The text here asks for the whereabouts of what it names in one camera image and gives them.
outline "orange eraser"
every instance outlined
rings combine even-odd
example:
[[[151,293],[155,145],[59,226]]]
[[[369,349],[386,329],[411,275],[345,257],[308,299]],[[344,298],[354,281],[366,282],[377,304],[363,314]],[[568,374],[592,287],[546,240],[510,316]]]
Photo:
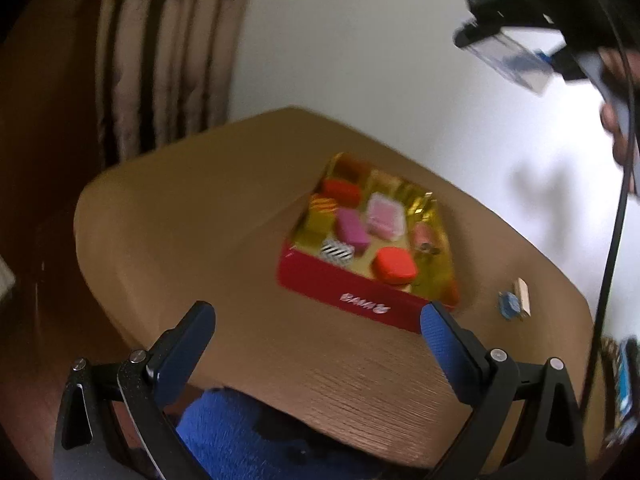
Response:
[[[359,186],[337,178],[326,178],[322,181],[322,195],[333,198],[343,207],[350,208],[357,208],[362,200]]]
[[[318,193],[313,193],[309,199],[309,209],[335,213],[338,209],[338,203],[333,198],[326,198],[318,195]]]
[[[372,263],[376,277],[389,285],[404,285],[418,275],[414,259],[405,249],[383,247],[378,250]]]

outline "pink eraser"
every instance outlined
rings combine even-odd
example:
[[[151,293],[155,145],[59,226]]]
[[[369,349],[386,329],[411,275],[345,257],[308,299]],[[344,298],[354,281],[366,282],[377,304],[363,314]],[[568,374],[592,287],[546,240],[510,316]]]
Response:
[[[360,213],[355,209],[338,208],[335,234],[338,240],[353,246],[356,254],[362,254],[371,243],[371,238],[360,221]]]
[[[373,193],[367,204],[367,228],[383,240],[398,240],[406,233],[404,207],[382,193]]]

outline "black cable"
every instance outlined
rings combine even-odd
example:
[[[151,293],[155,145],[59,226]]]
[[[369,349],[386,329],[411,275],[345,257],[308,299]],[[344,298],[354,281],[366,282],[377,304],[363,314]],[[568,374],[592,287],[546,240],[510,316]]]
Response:
[[[584,385],[582,387],[582,398],[580,399],[580,416],[582,420],[585,419],[587,407],[589,405],[589,399],[591,396],[591,390],[593,389],[593,380],[596,371],[596,365],[600,356],[600,341],[602,338],[602,327],[604,325],[605,316],[607,313],[607,302],[609,301],[609,293],[611,290],[611,282],[613,280],[613,273],[616,267],[616,259],[618,257],[618,249],[620,247],[620,239],[622,238],[622,226],[625,221],[626,213],[626,201],[628,198],[631,174],[634,164],[634,150],[636,148],[636,136],[640,135],[640,132],[636,132],[636,94],[634,91],[634,79],[631,72],[631,66],[626,56],[622,37],[618,30],[616,22],[613,20],[609,13],[608,3],[606,0],[596,0],[602,12],[607,18],[611,30],[616,39],[616,46],[622,60],[622,66],[625,72],[626,90],[628,94],[628,108],[629,108],[629,124],[628,124],[628,138],[624,165],[624,174],[622,177],[622,188],[620,189],[620,198],[618,199],[618,209],[616,211],[616,219],[613,225],[613,234],[611,237],[611,244],[609,246],[609,254],[607,255],[607,263],[604,269],[604,275],[602,277],[602,285],[600,286],[600,295],[598,297],[598,307],[596,310],[596,319],[593,325],[593,336],[591,337],[591,348],[589,352],[589,361],[587,362],[587,370],[584,377]]]

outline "yellow eraser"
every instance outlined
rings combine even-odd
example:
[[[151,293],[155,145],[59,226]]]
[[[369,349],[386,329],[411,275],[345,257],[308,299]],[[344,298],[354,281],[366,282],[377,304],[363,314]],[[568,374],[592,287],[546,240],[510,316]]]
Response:
[[[531,305],[529,303],[529,287],[522,278],[518,278],[513,282],[513,293],[520,301],[521,316],[531,316]]]
[[[335,214],[331,210],[309,209],[306,215],[305,229],[327,236],[334,227]]]

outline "wooden table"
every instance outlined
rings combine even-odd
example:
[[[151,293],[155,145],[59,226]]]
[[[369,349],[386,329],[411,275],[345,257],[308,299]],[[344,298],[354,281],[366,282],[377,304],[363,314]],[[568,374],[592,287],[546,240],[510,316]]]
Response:
[[[422,184],[439,199],[462,303],[457,321],[522,362],[558,356],[580,392],[592,321],[584,298],[476,200],[375,140],[299,109],[216,128],[102,174],[76,208],[78,261],[123,337],[148,347],[194,300],[218,328],[191,382],[226,384],[381,457],[432,466],[461,429],[457,402],[420,336],[278,286],[282,241],[337,152]],[[497,293],[522,277],[532,317],[506,321]],[[602,440],[600,378],[586,425]],[[513,428],[514,408],[508,419]],[[511,433],[503,431],[494,467]]]

